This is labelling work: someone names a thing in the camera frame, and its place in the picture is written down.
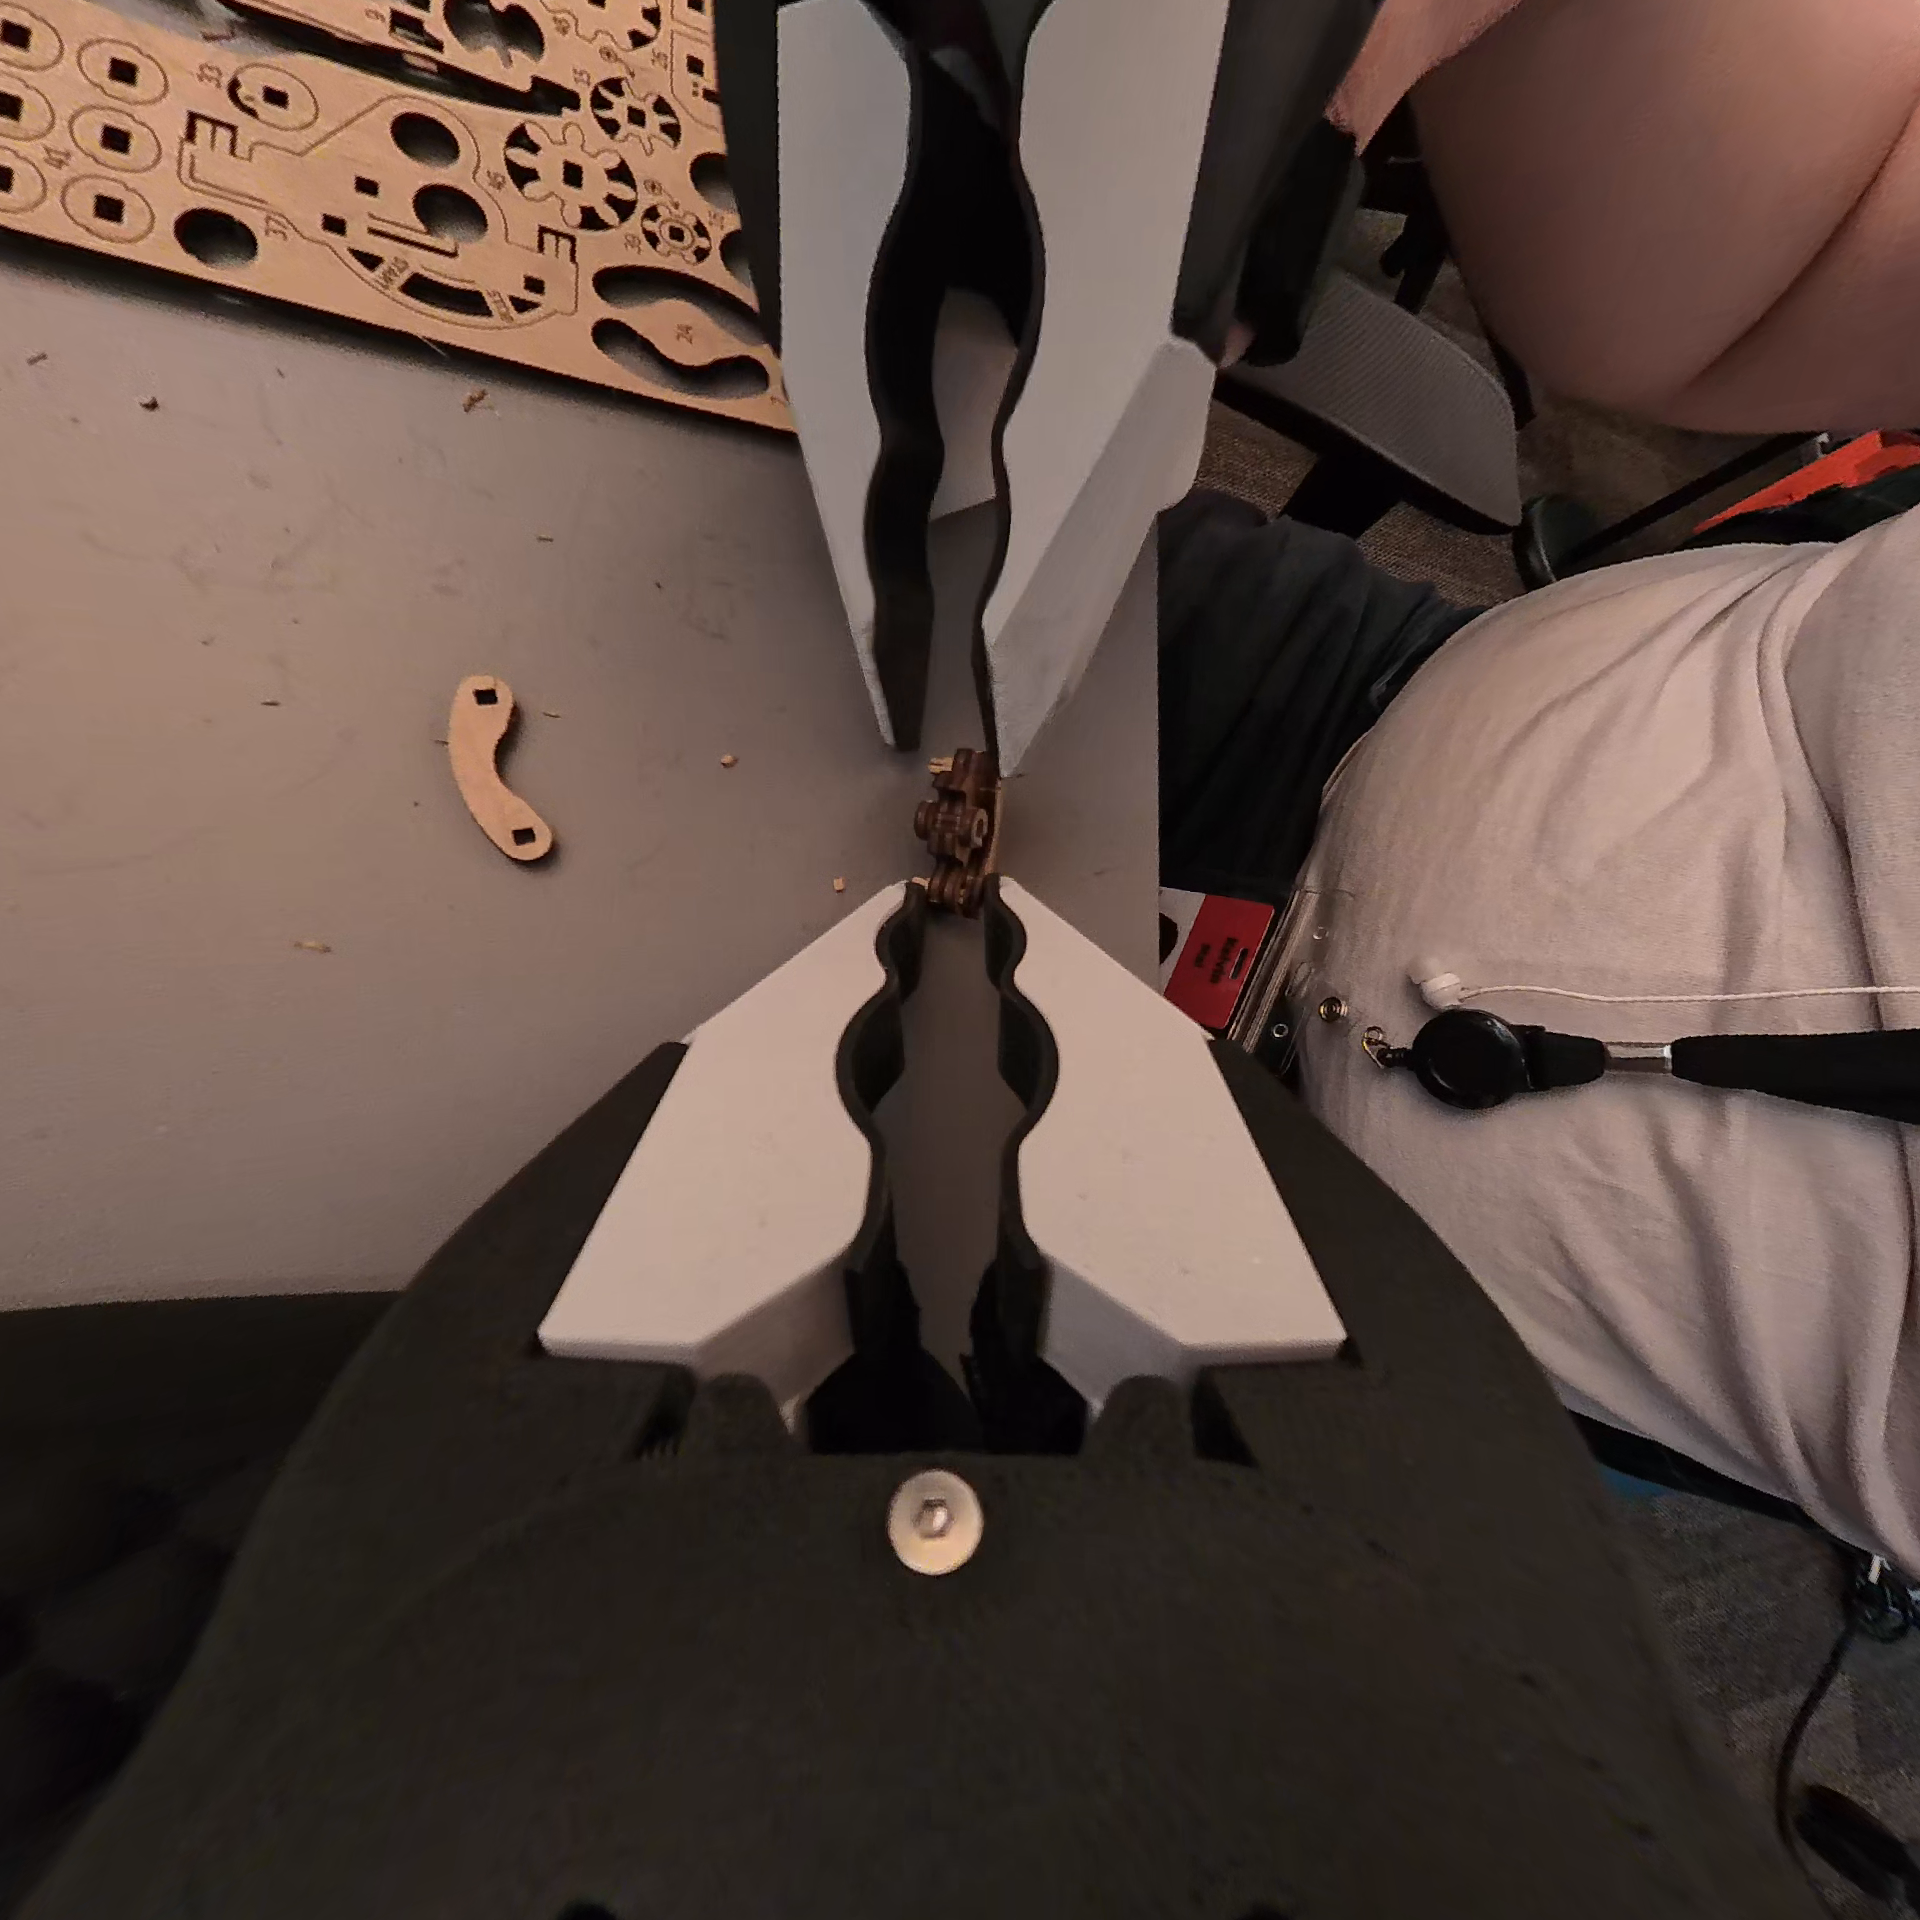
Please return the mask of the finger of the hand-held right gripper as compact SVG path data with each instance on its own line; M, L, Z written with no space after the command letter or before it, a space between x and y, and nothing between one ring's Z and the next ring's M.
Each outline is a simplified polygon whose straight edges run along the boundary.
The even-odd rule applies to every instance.
M776 20L781 361L883 740L921 742L944 473L933 341L925 65L873 6Z
M1020 45L1014 186L1036 270L995 425L977 615L998 767L1084 678L1155 517L1193 481L1213 361L1172 327L1227 5L1044 5Z

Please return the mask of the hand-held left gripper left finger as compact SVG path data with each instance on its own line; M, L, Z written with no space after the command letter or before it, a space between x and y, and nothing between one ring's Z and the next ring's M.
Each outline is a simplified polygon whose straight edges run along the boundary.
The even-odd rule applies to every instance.
M853 1354L843 1262L875 1150L836 1055L916 893L877 892L689 1033L540 1323L547 1356L749 1377L785 1414Z

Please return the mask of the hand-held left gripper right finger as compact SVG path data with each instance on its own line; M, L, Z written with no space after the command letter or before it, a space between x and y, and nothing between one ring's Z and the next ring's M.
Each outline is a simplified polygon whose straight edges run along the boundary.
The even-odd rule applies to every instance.
M1335 1357L1345 1330L1205 1030L1014 879L980 911L996 1070L987 1423L1081 1423L1134 1379Z

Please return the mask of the small wooden gear assembly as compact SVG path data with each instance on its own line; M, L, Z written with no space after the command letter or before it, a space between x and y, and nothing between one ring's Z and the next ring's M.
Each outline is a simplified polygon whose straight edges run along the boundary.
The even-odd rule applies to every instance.
M976 918L996 876L1000 771L990 750L958 750L928 764L929 794L916 804L915 834L929 868L928 905Z

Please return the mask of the person's right forearm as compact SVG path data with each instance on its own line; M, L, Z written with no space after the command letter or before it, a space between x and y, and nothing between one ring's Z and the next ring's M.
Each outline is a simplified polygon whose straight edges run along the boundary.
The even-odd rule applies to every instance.
M1479 321L1549 396L1688 429L1916 428L1916 2L1387 2Z

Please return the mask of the curved wooden link piece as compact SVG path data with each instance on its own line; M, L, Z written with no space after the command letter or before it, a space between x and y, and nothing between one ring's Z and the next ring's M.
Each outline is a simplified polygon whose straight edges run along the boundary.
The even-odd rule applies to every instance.
M492 849L533 865L550 858L556 837L501 774L501 751L513 722L517 702L508 682L494 674L462 678L448 707L448 767L473 825Z

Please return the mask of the laser-cut plywood parts sheet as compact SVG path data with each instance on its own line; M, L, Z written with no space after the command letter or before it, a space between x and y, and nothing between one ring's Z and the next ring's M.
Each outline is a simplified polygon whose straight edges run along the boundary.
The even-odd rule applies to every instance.
M5 228L789 434L712 13L5 2Z

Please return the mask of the clear badge holder red card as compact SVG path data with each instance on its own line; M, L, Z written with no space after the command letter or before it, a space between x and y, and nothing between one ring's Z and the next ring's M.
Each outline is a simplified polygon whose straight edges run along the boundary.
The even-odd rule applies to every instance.
M1158 889L1158 989L1213 1039L1288 1077L1304 1033L1352 1018L1335 980L1349 895L1299 889L1285 905Z

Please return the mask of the person's dark trousers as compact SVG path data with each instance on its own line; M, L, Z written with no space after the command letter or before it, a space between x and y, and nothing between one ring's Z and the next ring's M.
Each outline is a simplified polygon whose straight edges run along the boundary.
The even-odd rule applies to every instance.
M1158 877L1281 905L1324 788L1479 615L1357 543L1195 489L1158 517Z

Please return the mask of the black badge reel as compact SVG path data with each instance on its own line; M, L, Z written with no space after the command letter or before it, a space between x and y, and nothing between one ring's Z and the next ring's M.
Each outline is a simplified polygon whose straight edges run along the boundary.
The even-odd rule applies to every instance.
M1382 1073L1409 1073L1428 1098L1459 1114L1488 1114L1535 1090L1520 1028L1485 1013L1432 1014L1407 1044L1369 1025L1359 1049Z

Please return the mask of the orange object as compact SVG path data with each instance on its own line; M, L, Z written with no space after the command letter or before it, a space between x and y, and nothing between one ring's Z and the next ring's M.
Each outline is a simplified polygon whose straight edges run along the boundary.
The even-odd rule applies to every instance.
M1917 433L1880 429L1822 453L1703 522L1684 547L1836 543L1917 503Z

